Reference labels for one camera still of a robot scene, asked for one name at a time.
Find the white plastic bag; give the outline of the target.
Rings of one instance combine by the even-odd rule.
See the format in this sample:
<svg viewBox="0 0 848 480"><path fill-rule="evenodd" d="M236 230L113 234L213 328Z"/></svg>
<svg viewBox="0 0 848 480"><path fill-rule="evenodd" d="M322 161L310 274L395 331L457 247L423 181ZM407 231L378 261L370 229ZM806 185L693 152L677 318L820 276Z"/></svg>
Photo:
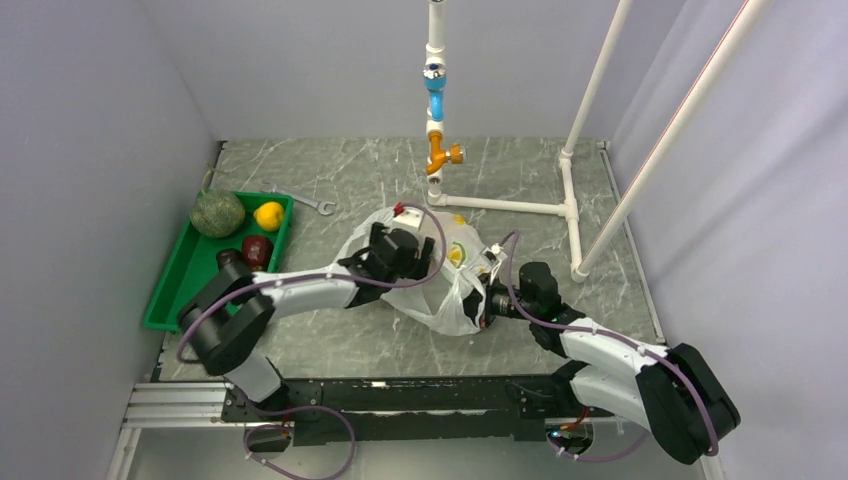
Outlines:
<svg viewBox="0 0 848 480"><path fill-rule="evenodd" d="M436 212L421 220L420 234L435 241L428 265L435 276L421 285L392 289L379 300L439 334L479 333L488 325L483 307L487 276L498 261L462 216Z"/></svg>

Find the yellow fake lemon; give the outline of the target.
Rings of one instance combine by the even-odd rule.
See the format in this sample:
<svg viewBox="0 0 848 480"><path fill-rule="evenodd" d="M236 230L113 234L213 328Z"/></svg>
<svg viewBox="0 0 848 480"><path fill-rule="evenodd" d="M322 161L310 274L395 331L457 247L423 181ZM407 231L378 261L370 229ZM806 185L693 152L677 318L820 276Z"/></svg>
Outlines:
<svg viewBox="0 0 848 480"><path fill-rule="evenodd" d="M286 210L282 204L275 201L270 201L262 204L253 212L253 218L265 232L278 231L285 218Z"/></svg>

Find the dark red fake fruit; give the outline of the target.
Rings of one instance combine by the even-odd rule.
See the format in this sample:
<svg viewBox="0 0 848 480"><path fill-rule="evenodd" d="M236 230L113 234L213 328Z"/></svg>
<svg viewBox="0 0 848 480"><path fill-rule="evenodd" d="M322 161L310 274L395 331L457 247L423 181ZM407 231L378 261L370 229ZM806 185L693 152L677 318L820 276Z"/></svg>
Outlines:
<svg viewBox="0 0 848 480"><path fill-rule="evenodd" d="M273 249L273 243L264 235L246 236L241 244L243 263L252 271L267 271Z"/></svg>

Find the green fake melon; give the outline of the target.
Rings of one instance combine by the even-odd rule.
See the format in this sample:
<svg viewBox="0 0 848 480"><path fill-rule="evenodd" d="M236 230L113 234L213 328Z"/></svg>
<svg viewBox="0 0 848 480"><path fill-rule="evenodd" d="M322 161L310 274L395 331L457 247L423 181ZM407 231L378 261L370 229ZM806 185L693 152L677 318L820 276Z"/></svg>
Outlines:
<svg viewBox="0 0 848 480"><path fill-rule="evenodd" d="M228 190L201 192L189 214L192 226L203 236L224 238L244 222L246 210L239 198Z"/></svg>

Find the dark purple fake fruit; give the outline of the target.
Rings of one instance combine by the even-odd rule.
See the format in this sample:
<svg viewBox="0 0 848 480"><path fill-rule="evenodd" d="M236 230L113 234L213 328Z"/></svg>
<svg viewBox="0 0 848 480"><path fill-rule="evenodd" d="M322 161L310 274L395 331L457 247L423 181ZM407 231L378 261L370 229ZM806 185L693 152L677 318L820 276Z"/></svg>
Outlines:
<svg viewBox="0 0 848 480"><path fill-rule="evenodd" d="M215 255L215 261L218 270L222 270L227 265L240 261L242 259L241 251L235 248L227 248L218 251Z"/></svg>

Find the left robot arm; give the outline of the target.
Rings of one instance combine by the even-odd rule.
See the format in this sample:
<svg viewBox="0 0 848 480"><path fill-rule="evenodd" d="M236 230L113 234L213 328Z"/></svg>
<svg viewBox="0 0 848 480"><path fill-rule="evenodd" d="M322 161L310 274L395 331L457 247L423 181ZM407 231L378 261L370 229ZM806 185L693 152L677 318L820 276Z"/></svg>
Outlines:
<svg viewBox="0 0 848 480"><path fill-rule="evenodd" d="M444 231L427 237L411 227L375 222L367 243L326 267L289 273L254 272L243 262L223 267L179 312L177 358L203 366L238 388L264 420L289 405L289 388L273 363L255 348L268 324L322 309L351 309L397 289L421 285L445 260Z"/></svg>

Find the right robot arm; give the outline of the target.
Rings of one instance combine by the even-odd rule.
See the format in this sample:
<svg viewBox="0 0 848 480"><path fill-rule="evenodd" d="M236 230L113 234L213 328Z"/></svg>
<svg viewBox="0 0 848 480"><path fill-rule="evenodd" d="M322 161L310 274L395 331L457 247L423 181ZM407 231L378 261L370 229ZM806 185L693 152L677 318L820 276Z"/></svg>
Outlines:
<svg viewBox="0 0 848 480"><path fill-rule="evenodd" d="M490 274L460 297L464 317L486 326L496 317L525 320L536 343L566 363L552 374L551 401L574 415L595 407L649 432L672 459L687 465L712 455L741 415L693 346L634 340L569 306L545 262L519 270L508 287Z"/></svg>

